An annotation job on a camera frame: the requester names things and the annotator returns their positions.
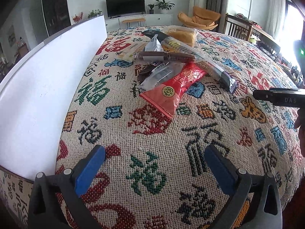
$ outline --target snack package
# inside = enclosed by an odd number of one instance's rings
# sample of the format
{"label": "snack package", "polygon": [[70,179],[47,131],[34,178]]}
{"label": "snack package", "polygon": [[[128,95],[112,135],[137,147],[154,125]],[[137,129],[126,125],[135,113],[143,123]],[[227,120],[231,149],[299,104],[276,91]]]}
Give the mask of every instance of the snack package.
{"label": "snack package", "polygon": [[198,41],[202,39],[202,35],[196,29],[180,26],[168,26],[161,30],[162,33],[167,34],[190,47],[200,47]]}
{"label": "snack package", "polygon": [[206,74],[207,72],[195,63],[188,63],[178,75],[152,90],[142,92],[140,96],[164,115],[173,118],[184,92]]}
{"label": "snack package", "polygon": [[143,51],[144,47],[146,46],[146,43],[136,43],[132,44],[130,47],[127,47],[123,50],[121,54],[117,56],[118,59],[125,60],[127,62],[133,61],[133,55]]}
{"label": "snack package", "polygon": [[145,51],[146,52],[163,52],[162,45],[157,39],[158,35],[156,34],[151,41],[146,45]]}
{"label": "snack package", "polygon": [[192,48],[189,45],[159,31],[144,31],[143,34],[150,38],[158,34],[158,40],[161,42],[162,45],[165,45],[169,48],[174,48],[175,50],[182,53],[196,56],[196,63],[198,65],[200,65],[204,70],[206,70],[207,73],[210,74],[215,80],[220,81],[228,92],[230,92],[231,94],[235,92],[237,88],[237,81],[233,79],[207,54],[201,53],[195,48]]}
{"label": "snack package", "polygon": [[170,80],[179,74],[185,63],[179,62],[163,62],[160,63],[152,73],[138,86],[141,91],[152,90],[158,85]]}
{"label": "snack package", "polygon": [[195,62],[194,55],[174,52],[139,52],[134,54],[134,60],[144,61],[179,61],[183,63]]}
{"label": "snack package", "polygon": [[154,71],[166,66],[169,62],[153,62],[145,69],[141,70],[138,74],[138,82],[141,84],[146,78],[148,78]]}

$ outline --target red flower decoration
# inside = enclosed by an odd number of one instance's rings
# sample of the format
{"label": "red flower decoration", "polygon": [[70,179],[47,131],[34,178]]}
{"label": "red flower decoration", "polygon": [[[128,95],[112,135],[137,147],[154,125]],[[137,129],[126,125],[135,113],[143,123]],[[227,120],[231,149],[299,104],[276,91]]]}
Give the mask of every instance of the red flower decoration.
{"label": "red flower decoration", "polygon": [[80,16],[75,15],[72,19],[74,22],[79,23],[83,19],[83,12],[80,12]]}

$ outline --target green plant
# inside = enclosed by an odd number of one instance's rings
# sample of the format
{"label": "green plant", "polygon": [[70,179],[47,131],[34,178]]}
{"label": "green plant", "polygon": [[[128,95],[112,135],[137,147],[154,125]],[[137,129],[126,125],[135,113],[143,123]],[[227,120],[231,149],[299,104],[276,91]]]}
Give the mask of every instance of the green plant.
{"label": "green plant", "polygon": [[155,7],[154,4],[148,4],[148,6],[149,6],[150,9],[153,9]]}
{"label": "green plant", "polygon": [[158,8],[160,9],[167,9],[167,10],[170,10],[172,7],[175,6],[174,3],[171,3],[171,2],[165,2],[165,0],[163,1],[159,1],[159,0],[156,0],[158,3],[156,4],[158,6]]}
{"label": "green plant", "polygon": [[93,18],[93,17],[97,17],[100,16],[102,13],[102,11],[98,10],[92,10],[89,14],[88,14],[88,19]]}

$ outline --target woven blanket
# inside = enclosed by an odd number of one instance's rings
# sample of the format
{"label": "woven blanket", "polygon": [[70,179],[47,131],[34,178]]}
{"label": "woven blanket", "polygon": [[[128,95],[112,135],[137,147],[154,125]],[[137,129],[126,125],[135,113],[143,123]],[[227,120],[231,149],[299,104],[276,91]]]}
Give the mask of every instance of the woven blanket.
{"label": "woven blanket", "polygon": [[[204,160],[205,147],[214,144],[237,168],[256,175],[272,172],[284,209],[305,167],[293,129],[297,110],[256,101],[252,92],[295,88],[292,81],[250,43],[202,30],[201,51],[239,82],[238,89],[231,95],[205,76],[183,95],[171,120],[139,97],[136,80],[146,65],[117,58],[127,47],[148,42],[141,33],[147,29],[161,27],[108,33],[71,102],[56,173],[73,168],[96,144],[105,146],[106,161],[81,196],[102,228],[206,228],[228,200]],[[30,184],[21,202],[19,180],[12,178],[0,172],[0,196],[26,223]]]}

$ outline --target red snack package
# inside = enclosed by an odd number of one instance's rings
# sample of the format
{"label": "red snack package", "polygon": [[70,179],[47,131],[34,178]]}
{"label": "red snack package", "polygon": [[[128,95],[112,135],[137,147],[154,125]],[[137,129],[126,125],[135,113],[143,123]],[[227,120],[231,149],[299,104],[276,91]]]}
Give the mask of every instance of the red snack package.
{"label": "red snack package", "polygon": [[188,63],[178,75],[140,96],[172,119],[184,92],[206,74],[195,63]]}

